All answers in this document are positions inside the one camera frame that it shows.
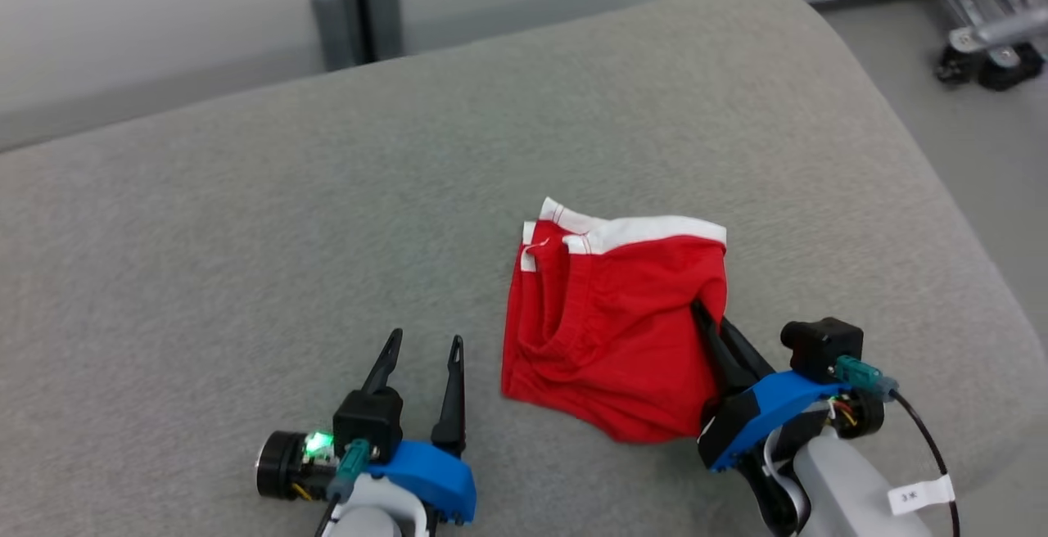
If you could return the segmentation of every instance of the red shorts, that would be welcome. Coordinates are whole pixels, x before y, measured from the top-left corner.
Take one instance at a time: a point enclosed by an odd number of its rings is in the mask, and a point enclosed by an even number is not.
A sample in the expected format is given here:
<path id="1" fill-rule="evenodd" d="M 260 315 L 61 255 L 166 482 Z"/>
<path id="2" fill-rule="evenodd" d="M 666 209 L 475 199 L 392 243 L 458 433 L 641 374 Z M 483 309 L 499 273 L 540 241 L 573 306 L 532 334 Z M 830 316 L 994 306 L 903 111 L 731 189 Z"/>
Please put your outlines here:
<path id="1" fill-rule="evenodd" d="M 503 393 L 616 441 L 698 436 L 717 390 L 689 306 L 723 316 L 724 241 L 703 220 L 602 220 L 547 199 L 518 252 Z"/>

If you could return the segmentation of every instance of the gray table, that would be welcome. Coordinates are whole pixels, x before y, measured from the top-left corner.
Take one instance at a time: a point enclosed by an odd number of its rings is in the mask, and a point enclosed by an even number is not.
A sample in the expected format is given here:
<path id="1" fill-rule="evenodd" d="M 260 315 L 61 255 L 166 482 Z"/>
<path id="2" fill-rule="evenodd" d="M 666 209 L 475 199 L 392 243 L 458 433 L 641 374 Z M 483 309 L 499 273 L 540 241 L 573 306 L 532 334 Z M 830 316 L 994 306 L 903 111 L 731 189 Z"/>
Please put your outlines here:
<path id="1" fill-rule="evenodd" d="M 310 534 L 320 507 L 259 498 L 252 463 L 325 425 L 394 326 L 410 438 L 466 341 L 462 535 L 752 534 L 744 481 L 692 441 L 617 445 L 499 394 L 546 195 L 727 227 L 733 321 L 779 367 L 785 322 L 860 325 L 961 491 L 1041 415 L 1035 335 L 823 19 L 676 0 L 0 155 L 0 534 Z M 861 449 L 934 476 L 901 410 Z"/>

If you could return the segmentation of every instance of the gray floor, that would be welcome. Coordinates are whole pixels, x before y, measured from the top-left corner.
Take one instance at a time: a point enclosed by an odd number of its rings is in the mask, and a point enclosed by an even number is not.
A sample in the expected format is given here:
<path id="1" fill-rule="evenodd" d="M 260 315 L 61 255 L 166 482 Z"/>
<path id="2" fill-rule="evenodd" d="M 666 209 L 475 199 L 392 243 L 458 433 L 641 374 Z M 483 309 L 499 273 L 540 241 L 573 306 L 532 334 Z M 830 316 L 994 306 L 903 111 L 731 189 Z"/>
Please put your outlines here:
<path id="1" fill-rule="evenodd" d="M 1041 339 L 1048 339 L 1048 76 L 1003 93 L 977 85 L 944 88 L 932 77 L 946 29 L 934 0 L 824 15 L 939 172 Z M 1030 433 L 1026 453 L 995 481 L 961 499 L 963 534 L 1048 535 L 1046 455 L 1048 424 Z M 935 520 L 945 517 L 935 514 Z"/>

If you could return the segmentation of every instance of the red fabric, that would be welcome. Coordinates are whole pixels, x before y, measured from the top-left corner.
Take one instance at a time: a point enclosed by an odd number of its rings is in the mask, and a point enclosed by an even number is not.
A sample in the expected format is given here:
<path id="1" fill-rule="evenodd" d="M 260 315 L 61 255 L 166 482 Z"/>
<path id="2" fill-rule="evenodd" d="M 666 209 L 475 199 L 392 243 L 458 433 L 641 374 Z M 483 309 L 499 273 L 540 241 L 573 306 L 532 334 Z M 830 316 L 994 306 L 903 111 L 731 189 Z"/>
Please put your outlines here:
<path id="1" fill-rule="evenodd" d="M 591 236 L 629 232 L 630 219 Z M 716 387 L 689 304 L 700 299 L 720 321 L 727 296 L 723 243 L 679 235 L 569 254 L 559 240 L 565 235 L 540 220 L 523 251 L 537 271 L 521 272 L 517 262 L 503 393 L 570 413 L 616 441 L 697 436 Z M 589 238 L 574 237 L 576 252 L 585 253 L 580 242 L 588 249 Z"/>

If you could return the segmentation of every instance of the teal connector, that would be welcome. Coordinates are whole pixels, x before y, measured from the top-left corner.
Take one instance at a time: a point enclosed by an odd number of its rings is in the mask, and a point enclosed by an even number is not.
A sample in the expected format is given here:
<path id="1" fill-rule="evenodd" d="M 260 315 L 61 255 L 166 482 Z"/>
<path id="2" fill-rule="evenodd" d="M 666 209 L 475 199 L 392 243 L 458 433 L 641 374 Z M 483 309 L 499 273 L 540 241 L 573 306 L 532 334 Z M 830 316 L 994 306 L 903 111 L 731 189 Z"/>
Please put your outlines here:
<path id="1" fill-rule="evenodd" d="M 899 387 L 898 382 L 882 374 L 880 369 L 846 355 L 837 358 L 834 375 L 853 388 L 872 392 L 882 402 L 892 402 L 891 391 Z"/>
<path id="2" fill-rule="evenodd" d="M 371 445 L 364 438 L 355 438 L 346 449 L 346 454 L 339 461 L 339 469 L 334 472 L 327 487 L 328 500 L 339 499 L 345 504 L 349 496 L 353 493 L 353 485 L 356 478 L 371 463 Z"/>

